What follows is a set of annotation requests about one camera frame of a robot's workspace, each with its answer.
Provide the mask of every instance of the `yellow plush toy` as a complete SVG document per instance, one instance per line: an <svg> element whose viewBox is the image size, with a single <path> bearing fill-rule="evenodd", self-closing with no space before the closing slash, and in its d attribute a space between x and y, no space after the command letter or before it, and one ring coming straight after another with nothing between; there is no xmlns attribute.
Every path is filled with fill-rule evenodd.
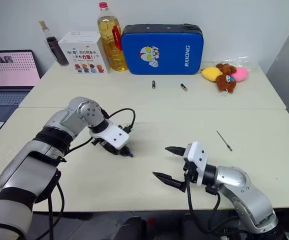
<svg viewBox="0 0 289 240"><path fill-rule="evenodd" d="M206 79L215 82L217 80L217 77L222 75L223 73L219 70L219 68L215 66L209 66L206 67L201 71L202 76L204 76Z"/></svg>

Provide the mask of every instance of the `blue case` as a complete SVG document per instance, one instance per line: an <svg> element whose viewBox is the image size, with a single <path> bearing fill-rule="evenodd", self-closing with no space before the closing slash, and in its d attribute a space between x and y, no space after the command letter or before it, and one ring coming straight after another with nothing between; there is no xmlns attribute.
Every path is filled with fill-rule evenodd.
<svg viewBox="0 0 289 240"><path fill-rule="evenodd" d="M200 68L204 38L197 25L127 25L121 42L133 74L195 74Z"/></svg>

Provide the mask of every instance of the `yellow oil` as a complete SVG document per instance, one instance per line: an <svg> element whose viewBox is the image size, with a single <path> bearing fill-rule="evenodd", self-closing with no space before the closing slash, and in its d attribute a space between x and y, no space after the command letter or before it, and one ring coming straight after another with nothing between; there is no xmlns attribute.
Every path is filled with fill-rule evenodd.
<svg viewBox="0 0 289 240"><path fill-rule="evenodd" d="M101 16L98 19L98 27L102 44L109 59L112 69L122 72L128 69L123 51L116 48L113 36L113 27L117 26L121 34L118 20L114 16Z"/></svg>

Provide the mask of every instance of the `brown teddy bear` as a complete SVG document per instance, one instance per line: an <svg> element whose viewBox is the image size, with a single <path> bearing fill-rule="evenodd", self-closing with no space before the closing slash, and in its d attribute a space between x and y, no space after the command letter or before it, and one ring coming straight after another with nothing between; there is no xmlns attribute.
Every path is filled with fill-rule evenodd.
<svg viewBox="0 0 289 240"><path fill-rule="evenodd" d="M216 84L219 91L227 90L232 94L237 82L233 76L222 74L216 78Z"/></svg>
<svg viewBox="0 0 289 240"><path fill-rule="evenodd" d="M235 66L229 65L228 63L222 64L219 63L216 67L224 74L224 75L231 75L237 71Z"/></svg>

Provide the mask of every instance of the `dark bottle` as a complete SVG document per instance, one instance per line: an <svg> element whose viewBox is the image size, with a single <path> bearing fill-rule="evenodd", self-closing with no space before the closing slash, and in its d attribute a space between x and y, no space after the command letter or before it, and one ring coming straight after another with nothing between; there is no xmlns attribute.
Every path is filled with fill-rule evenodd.
<svg viewBox="0 0 289 240"><path fill-rule="evenodd" d="M61 66L67 66L69 65L68 60L66 59L66 56L64 55L63 51L61 50L58 40L55 36L53 36L50 33L49 28L46 26L45 21L39 21L42 30L44 32L46 43L48 44L54 58Z"/></svg>

